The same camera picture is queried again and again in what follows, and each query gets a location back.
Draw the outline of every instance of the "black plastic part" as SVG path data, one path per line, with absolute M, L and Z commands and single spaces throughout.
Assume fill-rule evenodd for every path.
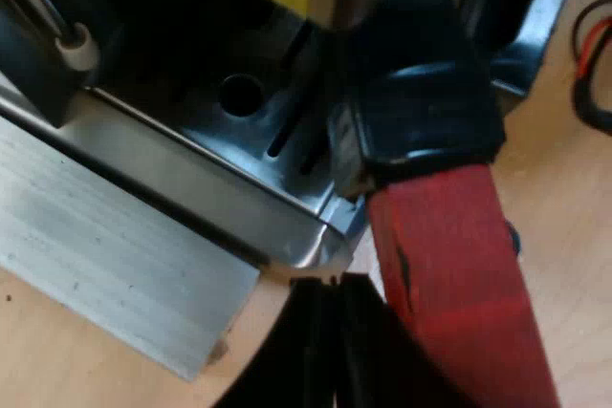
M 518 231 L 510 222 L 506 221 L 506 226 L 508 227 L 508 232 L 510 233 L 510 239 L 513 242 L 514 254 L 518 256 L 523 248 L 520 242 L 520 234 L 518 234 Z
M 259 353 L 217 407 L 475 407 L 414 342 L 366 275 L 298 280 Z
M 329 124 L 340 194 L 363 191 L 354 182 L 364 178 L 382 186 L 493 161 L 505 140 L 502 117 L 450 0 L 382 0 L 336 40 L 330 86 L 344 87 L 330 92 L 342 107 Z M 352 123 L 342 122 L 346 111 Z M 359 161 L 346 159 L 356 155 L 344 148 L 350 136 Z
M 298 280 L 261 349 L 217 408 L 332 408 L 337 351 L 332 287 Z
M 40 38 L 22 27 L 8 9 L 0 8 L 0 72 L 34 102 L 53 126 L 61 125 L 77 77 Z

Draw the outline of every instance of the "wooden surface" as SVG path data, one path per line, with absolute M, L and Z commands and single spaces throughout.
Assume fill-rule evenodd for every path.
M 560 398 L 592 408 L 612 406 L 612 139 L 572 113 L 568 45 L 572 19 L 590 1 L 568 0 L 531 97 L 506 119 L 509 141 L 493 173 L 522 236 L 520 263 Z M 612 50 L 595 91 L 612 107 L 610 76 Z M 372 250 L 367 233 L 361 269 L 375 265 Z M 1 271 L 0 405 L 209 406 L 247 364 L 286 294 L 262 278 L 217 360 L 185 383 Z

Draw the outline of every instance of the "metal edge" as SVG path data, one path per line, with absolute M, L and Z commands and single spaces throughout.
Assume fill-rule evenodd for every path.
M 0 87 L 0 111 L 56 148 L 88 159 L 96 172 L 110 170 L 163 197 L 180 211 L 173 218 L 184 223 L 184 212 L 204 223 L 213 242 L 230 238 L 248 252 L 234 253 L 260 268 L 292 277 L 331 277 L 352 260 L 344 236 L 333 227 L 93 95 L 77 93 L 58 129 L 6 87 Z

